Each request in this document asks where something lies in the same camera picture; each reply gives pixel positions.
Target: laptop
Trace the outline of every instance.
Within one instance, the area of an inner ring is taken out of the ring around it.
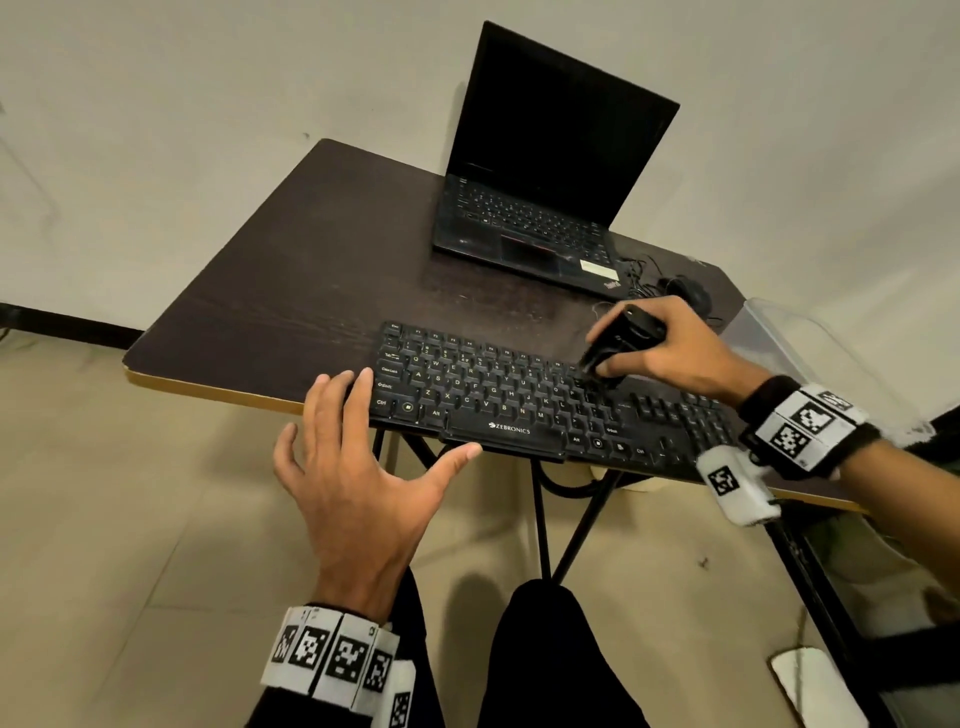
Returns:
[[[627,298],[608,227],[679,108],[487,21],[434,248]]]

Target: baseboard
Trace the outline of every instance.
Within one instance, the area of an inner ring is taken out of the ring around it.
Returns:
[[[62,313],[40,311],[36,308],[0,303],[0,328],[42,333],[59,339],[83,341],[102,347],[129,349],[143,333],[138,328],[118,327],[101,321],[78,319]]]

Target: laptop touchpad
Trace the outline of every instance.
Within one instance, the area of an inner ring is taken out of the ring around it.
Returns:
[[[533,268],[544,273],[558,273],[557,255],[546,248],[525,243],[509,235],[500,235],[501,252],[505,262]]]

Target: laptop keyboard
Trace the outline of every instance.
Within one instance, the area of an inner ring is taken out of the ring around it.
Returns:
[[[464,178],[457,180],[457,214],[493,228],[537,238],[558,253],[610,266],[603,229],[516,198],[500,195]]]
[[[647,379],[614,390],[544,356],[395,322],[380,331],[371,424],[485,449],[699,482],[731,444],[725,408]]]

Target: person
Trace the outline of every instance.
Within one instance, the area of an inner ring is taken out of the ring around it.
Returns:
[[[619,353],[601,376],[649,376],[738,408],[771,373],[732,352],[675,297],[631,302],[661,319],[664,343]],[[592,341],[618,304],[588,334]],[[443,726],[426,656],[425,625],[410,562],[452,478],[481,452],[452,449],[427,473],[404,481],[384,472],[368,442],[373,375],[365,369],[320,375],[303,409],[303,460],[295,425],[280,433],[276,477],[296,501],[320,562],[314,604],[389,621],[400,636],[398,659],[417,668],[408,725]],[[348,386],[352,391],[345,400]],[[960,594],[960,482],[883,440],[838,468],[847,491],[942,583]],[[267,688],[249,725],[369,725],[370,719],[280,688]],[[635,725],[643,713],[604,660],[573,594],[543,580],[517,588],[492,642],[479,725]]]

